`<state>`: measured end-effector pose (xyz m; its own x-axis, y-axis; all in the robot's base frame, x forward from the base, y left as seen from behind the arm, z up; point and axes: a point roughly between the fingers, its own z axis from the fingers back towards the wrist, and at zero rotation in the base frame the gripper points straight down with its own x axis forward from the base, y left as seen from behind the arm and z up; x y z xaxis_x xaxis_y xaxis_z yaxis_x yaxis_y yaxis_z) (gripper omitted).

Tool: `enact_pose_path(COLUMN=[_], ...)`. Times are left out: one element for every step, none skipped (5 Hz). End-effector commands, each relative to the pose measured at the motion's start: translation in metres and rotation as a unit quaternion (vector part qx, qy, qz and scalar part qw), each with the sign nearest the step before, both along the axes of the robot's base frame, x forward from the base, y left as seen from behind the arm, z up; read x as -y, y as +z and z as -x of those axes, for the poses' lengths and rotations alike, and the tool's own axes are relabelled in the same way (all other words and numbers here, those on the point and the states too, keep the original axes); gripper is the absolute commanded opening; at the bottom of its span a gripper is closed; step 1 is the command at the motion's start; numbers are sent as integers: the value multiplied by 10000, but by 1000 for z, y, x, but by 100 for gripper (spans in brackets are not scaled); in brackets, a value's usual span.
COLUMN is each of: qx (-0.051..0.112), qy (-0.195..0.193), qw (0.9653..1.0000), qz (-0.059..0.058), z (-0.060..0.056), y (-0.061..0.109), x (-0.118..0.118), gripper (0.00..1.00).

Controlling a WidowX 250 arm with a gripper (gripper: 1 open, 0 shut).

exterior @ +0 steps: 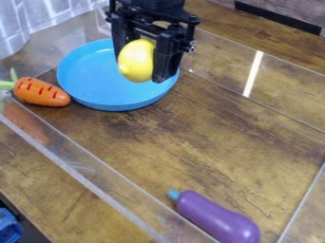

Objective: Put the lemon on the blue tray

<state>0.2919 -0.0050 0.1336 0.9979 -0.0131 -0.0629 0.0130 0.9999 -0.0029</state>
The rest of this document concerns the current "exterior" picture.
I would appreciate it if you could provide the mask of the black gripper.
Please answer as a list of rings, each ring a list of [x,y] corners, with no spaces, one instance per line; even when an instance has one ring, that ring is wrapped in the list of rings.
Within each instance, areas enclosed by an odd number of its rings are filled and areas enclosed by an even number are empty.
[[[110,0],[106,21],[113,23],[114,54],[138,39],[134,23],[126,19],[113,19],[119,12],[144,15],[153,21],[185,23],[197,26],[201,20],[185,9],[186,0]],[[173,77],[182,62],[184,53],[194,51],[194,40],[189,40],[182,30],[166,30],[157,37],[153,81],[158,84]]]

